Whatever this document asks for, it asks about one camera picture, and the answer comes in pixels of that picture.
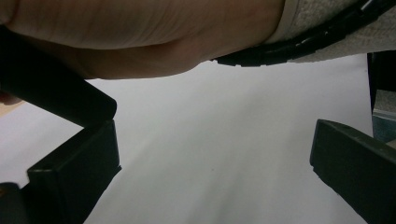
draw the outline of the finger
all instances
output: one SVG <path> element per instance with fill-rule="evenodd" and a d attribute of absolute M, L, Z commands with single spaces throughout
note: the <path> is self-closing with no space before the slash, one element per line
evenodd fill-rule
<path fill-rule="evenodd" d="M 47 53 L 84 78 L 166 77 L 188 71 L 205 61 L 201 49 L 190 40 L 130 49 L 75 49 L 35 41 Z"/>
<path fill-rule="evenodd" d="M 22 35 L 75 48 L 122 49 L 179 38 L 171 29 L 184 22 L 175 18 L 170 6 L 175 2 L 2 0 L 0 15 L 2 23 Z"/>
<path fill-rule="evenodd" d="M 21 99 L 12 96 L 8 93 L 0 91 L 0 103 L 3 103 L 4 105 L 15 105 L 19 103 Z"/>

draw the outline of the hand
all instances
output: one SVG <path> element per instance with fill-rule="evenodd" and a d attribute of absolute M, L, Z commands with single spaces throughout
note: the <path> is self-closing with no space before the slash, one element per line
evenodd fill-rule
<path fill-rule="evenodd" d="M 162 77 L 263 42 L 284 0 L 2 0 L 0 23 L 84 77 Z"/>
<path fill-rule="evenodd" d="M 4 104 L 4 105 L 15 105 L 17 103 L 19 103 L 21 100 L 11 96 L 5 92 L 0 91 L 0 103 Z"/>

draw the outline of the white surface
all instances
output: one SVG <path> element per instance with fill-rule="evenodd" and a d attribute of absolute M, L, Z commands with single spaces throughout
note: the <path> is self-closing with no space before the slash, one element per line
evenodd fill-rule
<path fill-rule="evenodd" d="M 364 56 L 93 84 L 119 103 L 123 169 L 86 223 L 365 223 L 309 165 L 317 119 L 371 133 Z M 0 118 L 0 182 L 78 130 L 32 105 Z"/>

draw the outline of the clamp jaw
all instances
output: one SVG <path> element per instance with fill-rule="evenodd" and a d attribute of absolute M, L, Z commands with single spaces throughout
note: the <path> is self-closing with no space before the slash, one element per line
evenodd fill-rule
<path fill-rule="evenodd" d="M 0 223 L 83 223 L 120 158 L 115 100 L 0 27 L 0 90 L 84 129 L 28 169 L 30 183 L 0 183 Z"/>

